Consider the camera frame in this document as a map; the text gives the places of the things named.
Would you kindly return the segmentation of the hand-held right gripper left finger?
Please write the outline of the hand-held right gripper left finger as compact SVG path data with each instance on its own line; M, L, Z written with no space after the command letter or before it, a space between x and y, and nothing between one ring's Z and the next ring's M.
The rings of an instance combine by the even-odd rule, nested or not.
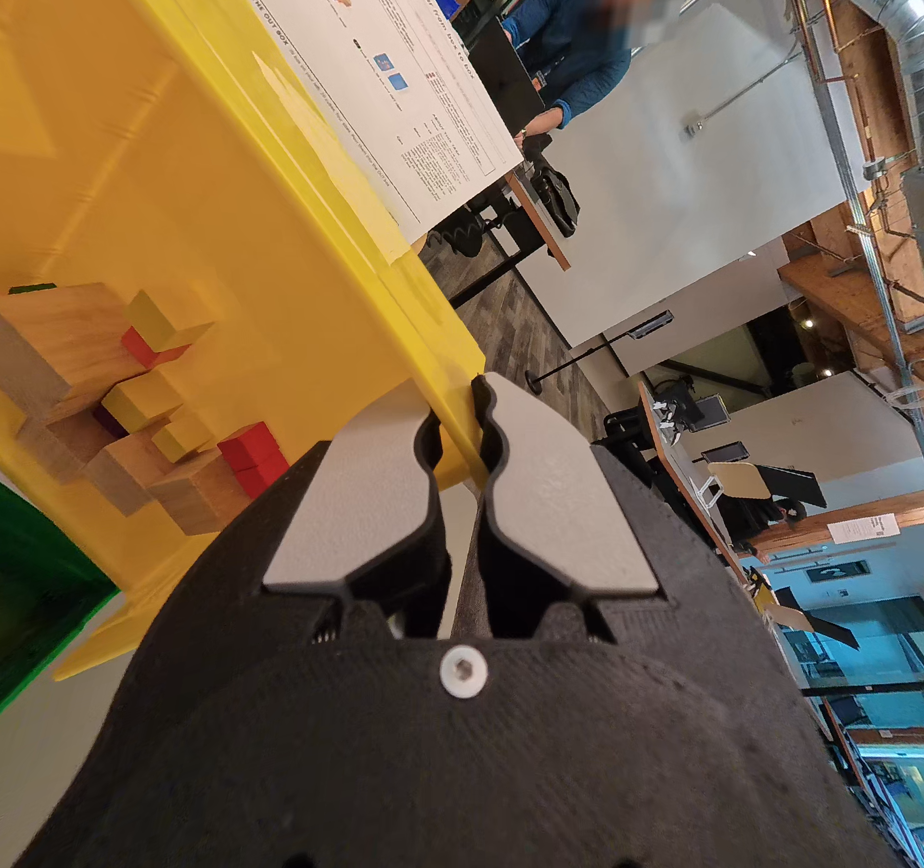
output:
M273 593L375 603L408 638L434 638L452 578L434 470L440 422L412 380L329 444L272 555Z

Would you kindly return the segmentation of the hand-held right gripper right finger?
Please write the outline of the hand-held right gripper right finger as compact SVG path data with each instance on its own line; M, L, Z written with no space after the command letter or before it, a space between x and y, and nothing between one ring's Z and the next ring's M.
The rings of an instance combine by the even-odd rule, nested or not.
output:
M532 639L568 604L606 636L599 601L649 599L660 584L589 441L497 373L471 386L489 472L477 551L491 635Z

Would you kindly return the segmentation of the green plastic bin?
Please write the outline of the green plastic bin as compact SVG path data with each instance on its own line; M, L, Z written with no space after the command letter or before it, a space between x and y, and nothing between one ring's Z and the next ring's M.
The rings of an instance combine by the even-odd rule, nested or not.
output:
M47 516L1 486L1 708L118 593Z

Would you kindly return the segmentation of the pile of wooden cubes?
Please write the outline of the pile of wooden cubes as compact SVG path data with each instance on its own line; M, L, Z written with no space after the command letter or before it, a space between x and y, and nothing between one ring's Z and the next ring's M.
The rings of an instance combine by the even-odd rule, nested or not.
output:
M287 467L242 339L197 284L128 302L100 282L3 297L14 442L122 518L158 505L186 536L221 531Z

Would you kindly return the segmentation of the yellow plastic bin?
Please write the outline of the yellow plastic bin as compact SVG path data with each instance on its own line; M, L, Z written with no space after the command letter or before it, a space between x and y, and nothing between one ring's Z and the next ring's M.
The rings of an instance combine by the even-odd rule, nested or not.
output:
M107 284L123 302L197 284L239 328L293 465L412 380L440 420L441 487L484 477L477 342L401 234L387 255L259 60L310 99L248 0L2 0L2 298ZM59 486L17 448L2 472L117 586L55 660L63 680L135 650L221 531L186 536Z

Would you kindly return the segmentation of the long grey-topped desk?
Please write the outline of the long grey-topped desk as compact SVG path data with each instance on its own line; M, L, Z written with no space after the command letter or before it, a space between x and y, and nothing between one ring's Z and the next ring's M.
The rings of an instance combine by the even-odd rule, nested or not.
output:
M658 400L654 398L646 383L639 381L637 388L644 423L651 435L658 458L687 507L708 532L716 553L727 562L738 583L745 587L748 582L746 569L752 567L755 560L749 558L749 554L741 554L733 547L732 537L718 509L718 498L721 494L718 481L712 480L706 470L694 464L680 443L672 442L667 420L656 408Z

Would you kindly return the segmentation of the black floor stand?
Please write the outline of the black floor stand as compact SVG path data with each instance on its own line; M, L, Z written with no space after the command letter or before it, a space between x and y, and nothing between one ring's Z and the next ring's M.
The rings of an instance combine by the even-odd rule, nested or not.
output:
M622 333L612 337L604 338L603 342L597 344L594 347L590 347L585 350L582 354L578 354L575 357L568 359L567 361L561 363L558 366L551 368L550 370L544 372L543 374L537 375L531 370L526 370L524 372L524 379L526 381L526 388L535 396L538 396L541 393L543 381L547 378L559 374L566 368L569 368L573 365L576 365L583 361L585 358L589 357L592 354L597 353L600 350L610 349L612 344L622 340L624 338L630 338L632 340L638 341L649 335L652 335L667 325L670 325L674 321L674 315L669 310L664 310L644 321L641 324L638 324L630 329L623 331Z

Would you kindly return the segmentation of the laptop stand with tan board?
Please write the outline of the laptop stand with tan board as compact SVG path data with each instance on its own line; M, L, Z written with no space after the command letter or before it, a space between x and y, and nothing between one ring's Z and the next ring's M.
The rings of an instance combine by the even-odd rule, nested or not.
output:
M707 464L708 476L699 487L698 499L705 508L713 508L723 495L737 499L766 500L771 494L758 467L745 461L721 461Z

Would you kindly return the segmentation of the wooden desk with black legs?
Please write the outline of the wooden desk with black legs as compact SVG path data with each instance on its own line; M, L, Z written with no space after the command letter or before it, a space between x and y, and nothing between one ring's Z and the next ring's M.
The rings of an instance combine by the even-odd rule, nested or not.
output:
M538 250L545 249L562 271L566 272L571 268L571 263L566 259L562 248L565 236L534 196L535 192L526 179L525 169L518 167L507 173L504 176L504 184L502 188L497 182L487 191L487 195L495 201L503 199L503 204L501 207L492 206L497 216L484 224L479 237L493 239L494 231L502 227L509 228L510 224L514 224L511 236L517 243L517 252L503 258L499 264L450 297L448 301L454 310L477 297L503 276L514 272L519 264Z

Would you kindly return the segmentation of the black office chair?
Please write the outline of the black office chair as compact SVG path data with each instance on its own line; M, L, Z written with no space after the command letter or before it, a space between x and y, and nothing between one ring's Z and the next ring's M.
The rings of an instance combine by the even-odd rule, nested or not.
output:
M484 220L480 214L472 212L468 207L460 207L428 232L424 246L435 247L437 244L443 244L455 254L468 259L477 258L485 234L504 226L518 210L519 207L514 206L502 215Z

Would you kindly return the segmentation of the black bag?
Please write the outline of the black bag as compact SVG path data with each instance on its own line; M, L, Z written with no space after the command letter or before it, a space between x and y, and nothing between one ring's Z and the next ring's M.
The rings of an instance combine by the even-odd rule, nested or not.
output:
M566 176L540 156L534 163L530 184L562 235L574 236L580 205Z

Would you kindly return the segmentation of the printed instruction sheet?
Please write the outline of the printed instruction sheet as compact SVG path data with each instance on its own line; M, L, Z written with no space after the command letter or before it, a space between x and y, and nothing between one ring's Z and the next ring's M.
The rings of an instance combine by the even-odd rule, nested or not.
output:
M521 160L435 0L248 0L310 99L264 76L387 255Z

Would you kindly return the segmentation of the black laptop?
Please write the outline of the black laptop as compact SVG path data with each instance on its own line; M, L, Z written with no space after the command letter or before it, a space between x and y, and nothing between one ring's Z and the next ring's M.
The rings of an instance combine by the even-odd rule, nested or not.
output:
M468 49L468 59L512 136L544 112L533 78L498 19L491 19L480 31Z

